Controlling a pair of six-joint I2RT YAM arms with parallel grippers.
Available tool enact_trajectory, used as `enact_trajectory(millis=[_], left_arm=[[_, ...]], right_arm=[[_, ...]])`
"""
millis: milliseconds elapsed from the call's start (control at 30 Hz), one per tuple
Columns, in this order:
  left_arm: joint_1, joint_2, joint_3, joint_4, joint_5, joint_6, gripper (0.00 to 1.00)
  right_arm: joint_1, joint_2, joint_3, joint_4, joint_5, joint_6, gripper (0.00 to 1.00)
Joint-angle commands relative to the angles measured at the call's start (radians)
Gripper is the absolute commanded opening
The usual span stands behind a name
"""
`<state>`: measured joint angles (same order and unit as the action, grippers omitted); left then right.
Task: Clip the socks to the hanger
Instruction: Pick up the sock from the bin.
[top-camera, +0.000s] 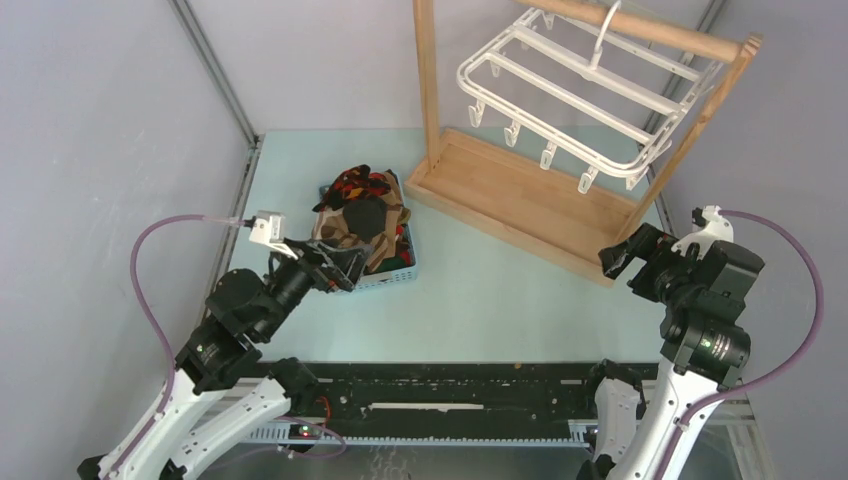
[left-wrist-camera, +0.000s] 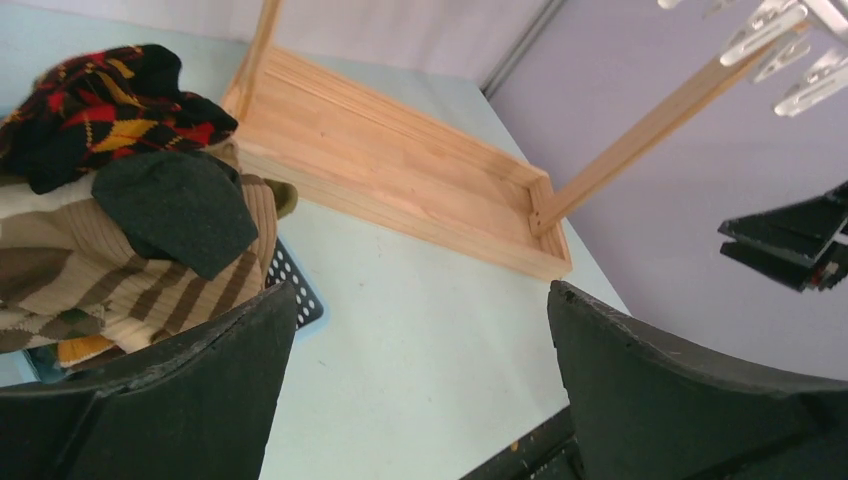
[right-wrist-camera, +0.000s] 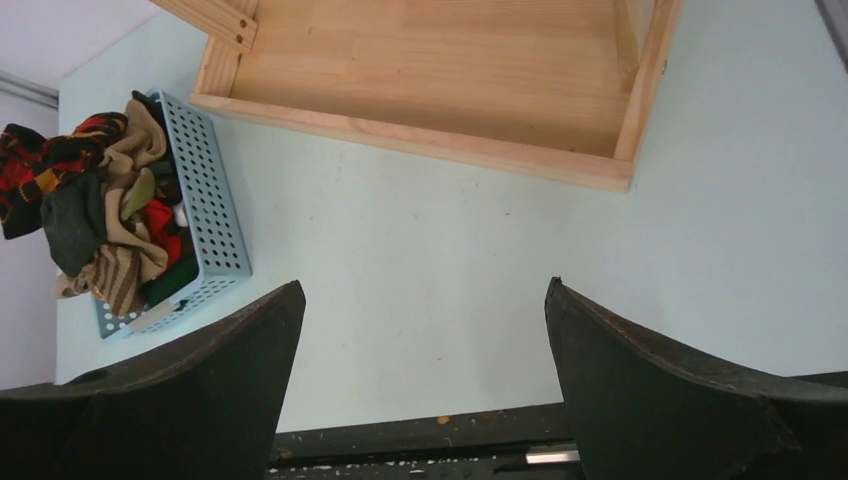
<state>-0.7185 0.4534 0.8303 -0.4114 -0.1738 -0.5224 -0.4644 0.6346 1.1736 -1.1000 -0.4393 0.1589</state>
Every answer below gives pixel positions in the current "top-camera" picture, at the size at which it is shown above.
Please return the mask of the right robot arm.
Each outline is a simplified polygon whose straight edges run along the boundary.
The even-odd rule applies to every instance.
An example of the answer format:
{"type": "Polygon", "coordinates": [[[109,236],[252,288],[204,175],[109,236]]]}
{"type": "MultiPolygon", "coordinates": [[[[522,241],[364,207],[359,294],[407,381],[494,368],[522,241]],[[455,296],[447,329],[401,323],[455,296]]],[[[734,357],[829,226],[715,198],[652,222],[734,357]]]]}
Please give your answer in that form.
{"type": "Polygon", "coordinates": [[[721,216],[697,221],[682,239],[643,224],[598,256],[610,279],[643,260],[627,284],[664,306],[663,345],[650,401],[635,372],[609,360],[594,367],[581,402],[598,428],[594,453],[577,476],[676,479],[720,404],[715,394],[733,387],[747,364],[751,340],[736,322],[764,262],[734,243],[733,227],[721,216]],[[710,403],[699,408],[705,398],[710,403]]]}

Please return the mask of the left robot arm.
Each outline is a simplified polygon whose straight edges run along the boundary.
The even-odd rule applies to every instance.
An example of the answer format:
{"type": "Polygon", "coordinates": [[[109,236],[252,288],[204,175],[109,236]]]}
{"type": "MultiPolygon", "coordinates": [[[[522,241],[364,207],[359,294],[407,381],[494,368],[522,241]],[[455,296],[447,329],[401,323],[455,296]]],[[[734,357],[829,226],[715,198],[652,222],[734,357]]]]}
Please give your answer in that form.
{"type": "Polygon", "coordinates": [[[266,422],[312,411],[317,377],[297,358],[271,365],[248,394],[207,422],[201,419],[261,359],[269,342],[312,290],[352,291],[366,269],[369,245],[335,248],[318,240],[285,241],[269,272],[223,275],[206,299],[207,316],[175,358],[174,383],[110,453],[83,460],[82,479],[196,479],[248,433],[266,422]]]}

